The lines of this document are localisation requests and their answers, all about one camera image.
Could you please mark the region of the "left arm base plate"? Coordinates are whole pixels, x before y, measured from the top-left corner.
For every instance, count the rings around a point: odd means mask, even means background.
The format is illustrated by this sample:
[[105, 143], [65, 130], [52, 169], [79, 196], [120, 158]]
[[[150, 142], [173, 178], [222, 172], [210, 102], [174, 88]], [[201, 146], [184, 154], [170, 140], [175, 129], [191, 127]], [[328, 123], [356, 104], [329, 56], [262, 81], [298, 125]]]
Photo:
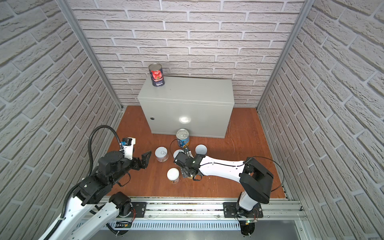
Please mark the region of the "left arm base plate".
[[123, 207], [123, 210], [119, 210], [118, 218], [144, 218], [146, 207], [146, 202], [131, 202], [128, 207]]

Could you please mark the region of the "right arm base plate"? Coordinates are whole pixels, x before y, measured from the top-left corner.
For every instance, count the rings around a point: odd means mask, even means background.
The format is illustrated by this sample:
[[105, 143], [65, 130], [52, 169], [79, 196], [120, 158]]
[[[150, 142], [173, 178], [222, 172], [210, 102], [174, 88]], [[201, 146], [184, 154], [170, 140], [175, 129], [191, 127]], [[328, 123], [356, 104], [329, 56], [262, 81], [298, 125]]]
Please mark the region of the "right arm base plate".
[[223, 210], [225, 218], [252, 218], [260, 219], [264, 217], [262, 206], [257, 203], [251, 211], [241, 208], [238, 203], [224, 202]]

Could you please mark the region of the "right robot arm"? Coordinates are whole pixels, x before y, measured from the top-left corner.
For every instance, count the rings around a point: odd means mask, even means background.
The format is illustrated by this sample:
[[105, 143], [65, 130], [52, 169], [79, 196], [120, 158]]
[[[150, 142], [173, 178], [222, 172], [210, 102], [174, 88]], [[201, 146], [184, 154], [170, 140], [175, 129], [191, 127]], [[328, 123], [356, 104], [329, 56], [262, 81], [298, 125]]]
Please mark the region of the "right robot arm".
[[250, 213], [257, 204], [268, 204], [272, 192], [274, 175], [255, 158], [245, 161], [226, 161], [197, 154], [195, 157], [178, 153], [174, 163], [182, 170], [183, 177], [216, 176], [241, 184], [238, 212]]

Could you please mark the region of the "white flat-lid can front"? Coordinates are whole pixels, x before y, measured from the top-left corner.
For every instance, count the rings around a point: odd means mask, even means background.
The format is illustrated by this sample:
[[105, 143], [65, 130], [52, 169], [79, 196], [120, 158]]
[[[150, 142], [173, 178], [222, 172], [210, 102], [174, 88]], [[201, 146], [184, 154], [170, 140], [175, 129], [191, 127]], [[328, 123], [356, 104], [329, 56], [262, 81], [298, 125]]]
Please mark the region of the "white flat-lid can front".
[[172, 184], [176, 184], [180, 181], [180, 172], [177, 168], [171, 168], [167, 172], [167, 178]]

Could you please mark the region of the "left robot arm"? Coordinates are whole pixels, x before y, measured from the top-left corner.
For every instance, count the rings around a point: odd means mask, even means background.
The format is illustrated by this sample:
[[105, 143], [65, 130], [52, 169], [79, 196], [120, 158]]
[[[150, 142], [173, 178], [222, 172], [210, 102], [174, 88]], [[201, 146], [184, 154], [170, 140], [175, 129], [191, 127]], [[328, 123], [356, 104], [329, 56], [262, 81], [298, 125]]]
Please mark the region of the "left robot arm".
[[128, 217], [131, 223], [137, 216], [132, 200], [118, 192], [100, 207], [84, 224], [82, 219], [108, 194], [130, 170], [146, 169], [151, 152], [141, 158], [124, 157], [113, 151], [99, 159], [98, 168], [75, 185], [64, 200], [62, 213], [40, 237], [42, 240], [89, 240], [116, 217]]

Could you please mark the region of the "red tomato can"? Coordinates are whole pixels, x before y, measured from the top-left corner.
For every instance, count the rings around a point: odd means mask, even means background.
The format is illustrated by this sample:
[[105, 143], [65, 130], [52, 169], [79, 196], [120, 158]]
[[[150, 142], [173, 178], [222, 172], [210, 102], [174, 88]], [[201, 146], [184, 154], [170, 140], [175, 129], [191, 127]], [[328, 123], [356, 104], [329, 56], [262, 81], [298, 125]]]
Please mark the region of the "red tomato can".
[[149, 72], [152, 80], [152, 85], [154, 87], [161, 87], [165, 84], [163, 67], [161, 64], [149, 65]]

